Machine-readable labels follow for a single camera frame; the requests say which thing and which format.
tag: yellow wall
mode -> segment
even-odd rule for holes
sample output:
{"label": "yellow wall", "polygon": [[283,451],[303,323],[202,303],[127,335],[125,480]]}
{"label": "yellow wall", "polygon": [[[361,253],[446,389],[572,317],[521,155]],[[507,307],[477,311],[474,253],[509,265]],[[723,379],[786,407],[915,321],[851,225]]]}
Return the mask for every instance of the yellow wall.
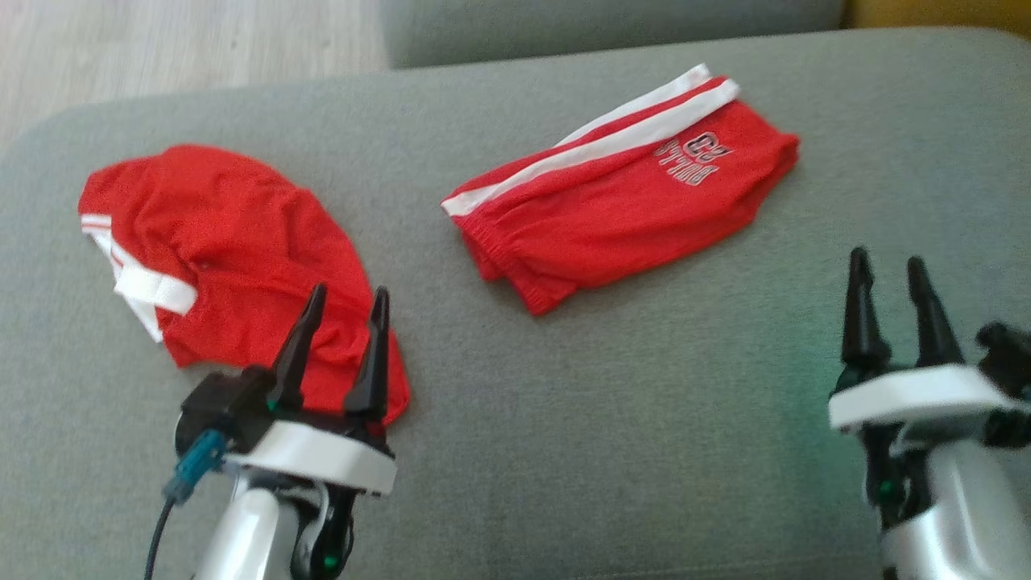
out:
{"label": "yellow wall", "polygon": [[846,24],[987,26],[1031,38],[1031,0],[851,0]]}

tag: wooden floor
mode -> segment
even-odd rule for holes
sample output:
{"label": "wooden floor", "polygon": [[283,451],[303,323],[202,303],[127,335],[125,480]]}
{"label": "wooden floor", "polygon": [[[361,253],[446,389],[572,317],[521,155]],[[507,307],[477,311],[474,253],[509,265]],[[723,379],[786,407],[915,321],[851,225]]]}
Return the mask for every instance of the wooden floor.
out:
{"label": "wooden floor", "polygon": [[0,153],[71,106],[386,68],[378,0],[0,0]]}

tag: white stripe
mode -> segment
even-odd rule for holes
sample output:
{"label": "white stripe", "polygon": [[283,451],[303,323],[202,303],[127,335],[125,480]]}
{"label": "white stripe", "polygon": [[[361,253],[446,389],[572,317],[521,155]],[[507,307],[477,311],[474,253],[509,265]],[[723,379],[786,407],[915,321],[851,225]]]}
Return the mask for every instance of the white stripe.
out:
{"label": "white stripe", "polygon": [[197,302],[197,289],[181,279],[137,265],[126,265],[114,294],[185,316]]}
{"label": "white stripe", "polygon": [[103,213],[82,213],[84,226],[107,226],[111,227],[111,216]]}
{"label": "white stripe", "polygon": [[186,315],[197,301],[197,289],[175,276],[141,264],[119,245],[111,236],[111,230],[84,226],[82,232],[93,238],[110,261],[114,273],[114,294],[125,300],[154,342],[164,341],[155,307]]}
{"label": "white stripe", "polygon": [[587,125],[576,129],[569,136],[562,139],[555,146],[564,145],[568,142],[575,141],[576,139],[583,137],[584,135],[590,133],[591,131],[609,123],[616,121],[621,116],[626,116],[632,112],[637,112],[638,110],[645,109],[652,105],[659,104],[661,102],[666,102],[673,97],[677,97],[687,93],[688,91],[697,89],[701,87],[708,80],[712,78],[712,74],[709,72],[708,67],[704,63],[692,68],[691,70],[685,72],[684,74],[677,76],[676,78],[666,82],[658,89],[645,93],[636,99],[623,103],[620,106],[613,108],[612,110],[602,114],[601,116],[595,118],[594,121],[588,123]]}
{"label": "white stripe", "polygon": [[699,93],[681,104],[653,114],[626,129],[541,159],[499,183],[464,191],[445,199],[440,206],[448,215],[468,215],[480,204],[544,173],[668,139],[733,101],[739,91],[740,88],[736,82],[730,79],[724,80],[718,87]]}

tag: fabric upholstery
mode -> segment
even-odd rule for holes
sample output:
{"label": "fabric upholstery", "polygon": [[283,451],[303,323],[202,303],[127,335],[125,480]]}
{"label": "fabric upholstery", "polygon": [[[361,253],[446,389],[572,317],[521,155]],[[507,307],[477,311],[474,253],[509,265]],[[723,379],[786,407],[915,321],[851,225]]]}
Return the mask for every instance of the fabric upholstery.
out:
{"label": "fabric upholstery", "polygon": [[842,0],[383,0],[395,67],[831,30]]}
{"label": "fabric upholstery", "polygon": [[[861,452],[830,433],[849,250],[916,357],[921,253],[968,357],[1031,328],[1031,44],[972,29],[700,42],[115,102],[0,162],[0,561],[5,578],[138,578],[174,465],[176,371],[78,231],[89,173],[178,142],[310,187],[392,292],[411,384],[395,492],[361,499],[350,577],[877,577]],[[737,80],[800,161],[755,224],[541,318],[485,283],[439,202],[696,63]],[[1031,456],[1002,454],[1031,507]],[[189,578],[226,506],[173,512]]]}

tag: gray cushion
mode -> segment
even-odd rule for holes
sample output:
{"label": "gray cushion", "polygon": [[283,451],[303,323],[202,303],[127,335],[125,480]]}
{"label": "gray cushion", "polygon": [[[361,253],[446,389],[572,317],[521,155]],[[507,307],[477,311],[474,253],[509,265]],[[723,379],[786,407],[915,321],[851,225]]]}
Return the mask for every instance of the gray cushion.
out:
{"label": "gray cushion", "polygon": [[842,0],[384,0],[395,67],[838,28]]}
{"label": "gray cushion", "polygon": [[[354,578],[877,574],[858,445],[827,429],[847,253],[869,245],[900,360],[925,255],[963,346],[1031,327],[1031,45],[980,30],[650,47],[75,109],[0,165],[5,578],[135,578],[174,465],[177,371],[77,230],[87,175],[181,141],[311,187],[393,293],[414,399],[395,493],[357,509]],[[758,220],[541,318],[477,275],[438,207],[466,178],[707,62],[802,139]],[[1031,498],[1028,456],[1007,456]],[[188,578],[226,505],[172,514]]]}

